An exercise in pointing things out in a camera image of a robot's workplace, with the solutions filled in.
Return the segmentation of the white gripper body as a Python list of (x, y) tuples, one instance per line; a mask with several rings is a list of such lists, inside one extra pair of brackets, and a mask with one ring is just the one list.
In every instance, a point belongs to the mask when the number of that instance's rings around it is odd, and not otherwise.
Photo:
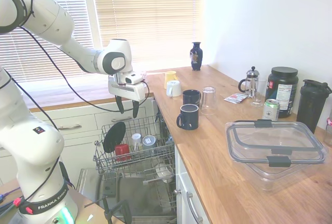
[(140, 74), (114, 74), (108, 77), (108, 90), (110, 94), (141, 101), (145, 98), (143, 81)]

